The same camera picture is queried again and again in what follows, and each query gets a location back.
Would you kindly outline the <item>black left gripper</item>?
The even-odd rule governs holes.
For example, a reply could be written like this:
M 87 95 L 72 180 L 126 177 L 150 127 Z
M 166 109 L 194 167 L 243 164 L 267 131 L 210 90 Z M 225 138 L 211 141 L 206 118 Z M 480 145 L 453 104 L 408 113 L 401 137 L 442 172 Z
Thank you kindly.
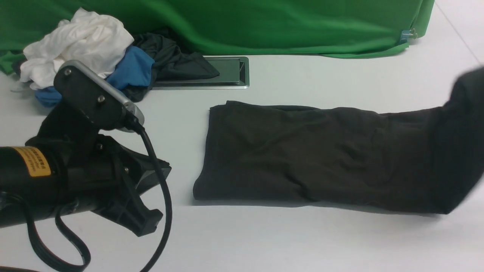
M 99 131 L 61 102 L 47 115 L 38 134 L 26 142 L 41 150 L 51 169 L 50 184 L 40 185 L 27 197 L 34 218 L 93 211 L 136 236 L 153 233 L 163 214 L 147 208 L 141 196 L 159 185 L 166 177 L 164 169 L 171 167 Z

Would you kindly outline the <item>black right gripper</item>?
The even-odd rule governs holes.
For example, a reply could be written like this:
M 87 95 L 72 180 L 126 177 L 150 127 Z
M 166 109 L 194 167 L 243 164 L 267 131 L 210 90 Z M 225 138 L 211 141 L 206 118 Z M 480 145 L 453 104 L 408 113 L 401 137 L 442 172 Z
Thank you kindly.
M 432 107 L 429 215 L 448 215 L 483 176 L 483 67 L 458 76 L 448 100 Z

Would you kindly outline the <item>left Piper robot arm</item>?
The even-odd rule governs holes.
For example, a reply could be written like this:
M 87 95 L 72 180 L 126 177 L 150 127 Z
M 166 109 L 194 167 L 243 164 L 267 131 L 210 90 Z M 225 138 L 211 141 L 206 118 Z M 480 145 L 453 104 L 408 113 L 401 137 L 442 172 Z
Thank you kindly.
M 94 212 L 144 236 L 163 214 L 141 195 L 159 184 L 152 160 L 99 129 L 66 103 L 58 104 L 24 147 L 1 147 L 1 191 L 28 203 L 35 221 Z

